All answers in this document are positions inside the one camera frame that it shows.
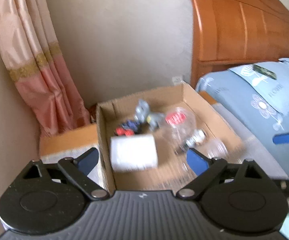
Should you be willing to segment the clear plastic box red label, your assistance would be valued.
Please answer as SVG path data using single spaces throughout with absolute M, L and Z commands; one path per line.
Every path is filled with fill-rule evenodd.
M 196 130 L 196 117 L 191 111 L 176 107 L 166 113 L 159 123 L 162 135 L 177 155 L 186 152 L 188 140 Z

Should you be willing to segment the small clear plastic item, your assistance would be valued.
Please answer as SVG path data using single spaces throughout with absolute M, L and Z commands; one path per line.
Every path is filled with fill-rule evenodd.
M 228 151 L 224 143 L 219 139 L 212 139 L 206 144 L 207 156 L 211 158 L 227 158 Z

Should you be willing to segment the light blue floral bedding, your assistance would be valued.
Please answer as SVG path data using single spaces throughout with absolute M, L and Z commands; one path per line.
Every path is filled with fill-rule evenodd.
M 205 91 L 234 115 L 268 150 L 289 177 L 289 143 L 273 137 L 289 132 L 289 58 L 211 72 L 196 91 Z

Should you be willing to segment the cardboard box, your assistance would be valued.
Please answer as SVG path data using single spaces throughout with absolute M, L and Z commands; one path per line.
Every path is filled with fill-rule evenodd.
M 110 193 L 115 190 L 172 190 L 176 192 L 196 177 L 188 167 L 185 155 L 176 155 L 173 152 L 162 130 L 152 134 L 158 157 L 156 168 L 128 172 L 113 171 L 110 162 L 111 138 L 118 124 L 134 116 L 140 99 L 147 101 L 156 112 L 167 113 L 176 107 L 182 107 L 194 114 L 197 128 L 201 128 L 208 139 L 221 140 L 230 153 L 229 159 L 233 162 L 237 161 L 240 151 L 244 149 L 242 140 L 225 119 L 187 83 L 160 87 L 103 102 L 97 106 L 96 122 L 104 187 Z

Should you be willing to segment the white rectangular box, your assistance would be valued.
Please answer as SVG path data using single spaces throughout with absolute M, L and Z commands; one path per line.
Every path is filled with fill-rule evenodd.
M 153 135 L 112 137 L 110 162 L 114 172 L 131 172 L 158 167 L 158 155 Z

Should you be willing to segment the grey animal figurine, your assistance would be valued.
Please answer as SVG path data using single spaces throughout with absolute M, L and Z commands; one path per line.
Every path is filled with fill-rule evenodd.
M 152 112 L 148 102 L 139 99 L 135 108 L 134 118 L 140 124 L 149 124 L 149 129 L 153 132 L 159 129 L 165 115 L 159 112 Z

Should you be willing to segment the wooden bed headboard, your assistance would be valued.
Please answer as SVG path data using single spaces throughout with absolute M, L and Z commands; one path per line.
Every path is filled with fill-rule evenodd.
M 240 64 L 289 58 L 289 10 L 279 0 L 191 0 L 191 81 Z

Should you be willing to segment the pink curtain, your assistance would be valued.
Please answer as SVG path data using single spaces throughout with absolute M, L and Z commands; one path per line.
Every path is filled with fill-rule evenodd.
M 66 66 L 46 0 L 0 0 L 0 55 L 43 136 L 90 123 Z

